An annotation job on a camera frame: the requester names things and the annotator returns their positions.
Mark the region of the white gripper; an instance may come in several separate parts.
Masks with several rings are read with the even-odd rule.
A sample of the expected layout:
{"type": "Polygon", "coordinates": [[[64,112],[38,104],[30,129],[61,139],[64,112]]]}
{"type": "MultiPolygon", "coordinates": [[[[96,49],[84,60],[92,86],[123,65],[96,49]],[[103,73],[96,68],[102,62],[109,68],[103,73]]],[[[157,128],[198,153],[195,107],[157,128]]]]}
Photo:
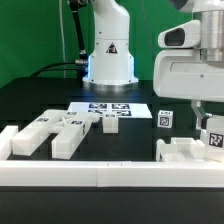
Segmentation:
{"type": "Polygon", "coordinates": [[[192,100],[196,129],[205,129],[201,101],[224,102],[224,62],[204,62],[194,49],[163,50],[155,60],[153,88],[160,97],[192,100]]]}

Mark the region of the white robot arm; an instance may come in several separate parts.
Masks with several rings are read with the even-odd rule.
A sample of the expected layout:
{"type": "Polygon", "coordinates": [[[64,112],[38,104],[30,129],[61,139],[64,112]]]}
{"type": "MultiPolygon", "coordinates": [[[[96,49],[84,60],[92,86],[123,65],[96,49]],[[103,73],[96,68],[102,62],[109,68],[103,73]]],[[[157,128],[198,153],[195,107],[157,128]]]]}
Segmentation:
{"type": "MultiPolygon", "coordinates": [[[[224,102],[224,0],[169,1],[176,10],[191,13],[192,20],[159,34],[163,50],[155,59],[153,88],[160,97],[190,100],[196,116],[203,119],[202,101],[224,102]]],[[[82,35],[77,35],[87,67],[84,85],[108,91],[137,84],[127,10],[115,0],[68,0],[68,4],[74,18],[88,4],[94,11],[90,55],[82,35]]]]}

